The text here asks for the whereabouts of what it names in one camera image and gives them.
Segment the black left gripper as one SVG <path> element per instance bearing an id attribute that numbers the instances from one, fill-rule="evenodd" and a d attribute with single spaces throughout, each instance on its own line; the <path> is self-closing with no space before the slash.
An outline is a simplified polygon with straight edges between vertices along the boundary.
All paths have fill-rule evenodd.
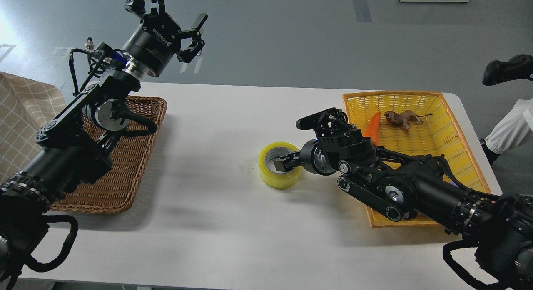
<path id="1" fill-rule="evenodd" d="M 150 4 L 156 6 L 149 12 L 146 4 L 146 0 L 126 0 L 124 9 L 136 15 L 140 24 L 122 50 L 147 66 L 148 75 L 160 77 L 174 54 L 179 62 L 189 64 L 201 52 L 205 45 L 201 28 L 208 14 L 200 13 L 192 28 L 181 32 L 180 26 L 167 16 L 164 0 L 150 0 Z M 192 40 L 187 48 L 178 52 L 181 41 L 173 38 L 176 34 L 180 40 Z"/>

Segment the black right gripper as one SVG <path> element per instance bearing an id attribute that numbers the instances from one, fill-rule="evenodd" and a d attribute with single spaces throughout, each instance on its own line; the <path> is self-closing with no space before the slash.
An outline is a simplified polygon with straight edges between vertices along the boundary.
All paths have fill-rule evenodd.
<path id="1" fill-rule="evenodd" d="M 331 176 L 336 172 L 326 160 L 325 155 L 322 154 L 317 139 L 306 142 L 300 152 L 290 152 L 287 155 L 278 156 L 272 161 L 275 170 L 281 173 L 291 172 L 299 166 L 310 173 L 321 176 Z"/>

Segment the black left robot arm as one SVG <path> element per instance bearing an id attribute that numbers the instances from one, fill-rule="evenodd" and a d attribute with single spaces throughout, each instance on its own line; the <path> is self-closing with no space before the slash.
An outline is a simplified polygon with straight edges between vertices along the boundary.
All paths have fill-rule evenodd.
<path id="1" fill-rule="evenodd" d="M 173 56 L 190 63 L 205 45 L 201 13 L 183 30 L 164 0 L 127 0 L 139 26 L 121 49 L 87 39 L 72 49 L 69 68 L 74 100 L 35 134 L 42 150 L 1 184 L 1 280 L 11 290 L 24 266 L 35 272 L 59 267 L 69 255 L 79 224 L 47 211 L 80 184 L 93 184 L 112 169 L 121 138 L 155 134 L 158 125 L 132 112 L 126 98 L 147 75 L 159 77 Z"/>

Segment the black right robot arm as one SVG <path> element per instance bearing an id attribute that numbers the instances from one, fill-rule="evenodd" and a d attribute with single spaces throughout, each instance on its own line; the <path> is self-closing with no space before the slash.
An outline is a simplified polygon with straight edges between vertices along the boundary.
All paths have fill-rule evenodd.
<path id="1" fill-rule="evenodd" d="M 282 173 L 303 167 L 329 176 L 338 187 L 393 222 L 420 213 L 462 239 L 445 244 L 442 257 L 477 290 L 531 290 L 532 197 L 493 195 L 465 186 L 444 156 L 408 156 L 372 144 L 341 109 L 296 122 L 316 138 L 273 159 Z"/>

